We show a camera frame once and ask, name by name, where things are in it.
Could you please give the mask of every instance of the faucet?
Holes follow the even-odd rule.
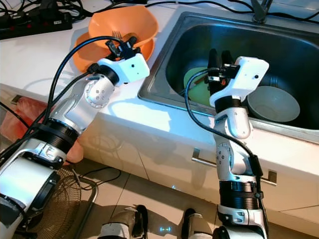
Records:
[[[267,12],[273,0],[263,0],[261,5],[259,4],[257,0],[250,0],[250,1],[255,13],[255,15],[253,16],[253,21],[258,24],[265,23]]]

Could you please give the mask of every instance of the fork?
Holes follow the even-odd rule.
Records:
[[[112,36],[118,39],[122,39],[122,35],[119,31],[112,31]]]

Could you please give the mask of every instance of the orange bowl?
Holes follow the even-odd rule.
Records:
[[[135,47],[139,47],[155,37],[159,31],[156,18],[144,6],[127,6],[95,13],[89,23],[90,37],[113,36],[117,31],[124,37],[128,33],[137,35]],[[100,47],[107,48],[103,41]]]
[[[86,32],[76,40],[75,45],[78,45],[89,38],[90,38],[89,33]],[[153,39],[151,39],[146,44],[140,47],[142,55],[144,56],[144,59],[146,61],[150,58],[151,54],[153,53],[154,47],[155,47],[155,43]],[[102,58],[105,58],[109,54],[111,54],[109,49],[106,49],[104,47],[99,47],[96,44],[90,43],[82,47],[76,53],[74,53],[73,61],[76,68],[79,71],[86,72],[87,68],[92,63],[96,63],[97,61],[99,61]]]

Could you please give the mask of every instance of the white countertop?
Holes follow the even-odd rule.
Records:
[[[100,9],[105,1],[85,1],[88,10]],[[208,8],[203,4],[207,14],[250,21],[251,15],[238,15],[217,8]],[[183,11],[200,11],[199,6],[158,5],[149,10],[159,23],[156,36],[156,48],[148,61],[151,67],[164,45],[174,23]],[[46,33],[2,40],[0,42],[0,86],[2,89],[13,90],[21,95],[46,101],[57,67],[65,55],[74,46],[75,40],[87,32],[90,18],[75,23],[72,30]],[[278,20],[269,17],[269,25],[291,25],[288,19]],[[295,29],[319,33],[319,27],[309,23],[298,23]],[[57,84],[61,91],[70,79],[79,75],[78,70],[70,61],[66,65]],[[109,104],[102,109],[101,115],[106,121],[116,122],[131,128],[138,128],[165,137],[182,140],[193,146],[209,149],[214,147],[211,133],[198,127],[187,112],[175,108],[143,101],[137,97],[143,80],[116,89]],[[213,118],[198,116],[204,123],[212,126]],[[285,137],[262,130],[254,130],[254,140],[250,149],[260,157],[261,164],[278,172],[309,178],[319,182],[319,145]]]

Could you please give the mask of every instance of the fan grille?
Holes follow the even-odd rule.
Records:
[[[80,207],[81,188],[74,174],[67,168],[57,172],[61,179],[46,205],[40,222],[28,232],[37,233],[37,239],[62,239],[76,218]]]

